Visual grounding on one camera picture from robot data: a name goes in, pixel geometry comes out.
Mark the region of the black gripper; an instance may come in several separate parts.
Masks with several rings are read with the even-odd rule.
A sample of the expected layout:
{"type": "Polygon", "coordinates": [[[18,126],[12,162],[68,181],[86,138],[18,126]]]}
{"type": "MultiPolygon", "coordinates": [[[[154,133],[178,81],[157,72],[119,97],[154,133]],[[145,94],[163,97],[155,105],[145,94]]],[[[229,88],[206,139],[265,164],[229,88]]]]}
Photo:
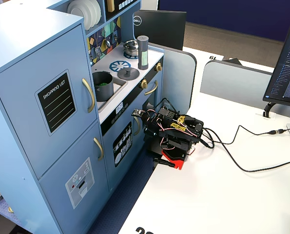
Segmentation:
{"type": "Polygon", "coordinates": [[[160,140],[159,134],[164,132],[163,119],[163,115],[155,111],[144,112],[144,134],[146,138],[151,137],[152,144],[158,144],[160,140]]]}

